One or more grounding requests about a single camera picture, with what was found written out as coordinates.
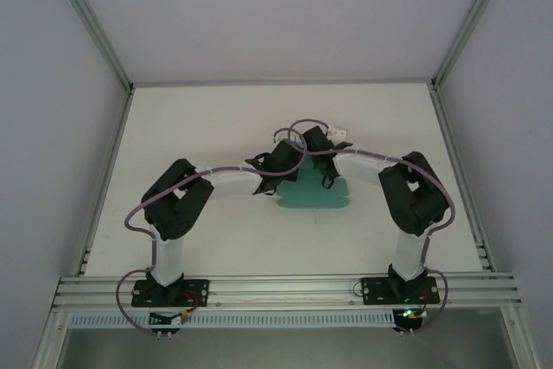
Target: white table surface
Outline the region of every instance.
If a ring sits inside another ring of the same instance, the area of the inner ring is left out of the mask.
[[[346,127],[347,141],[361,149],[394,156],[421,151],[458,212],[433,237],[429,267],[481,270],[425,84],[190,86],[135,91],[86,275],[120,276],[149,265],[149,237],[124,228],[124,217],[176,159],[236,165],[271,151],[272,132],[298,118]],[[347,185],[351,202],[341,209],[289,209],[264,195],[209,202],[185,239],[185,275],[386,272],[398,230],[382,190],[361,181]],[[142,213],[132,223],[147,225]]]

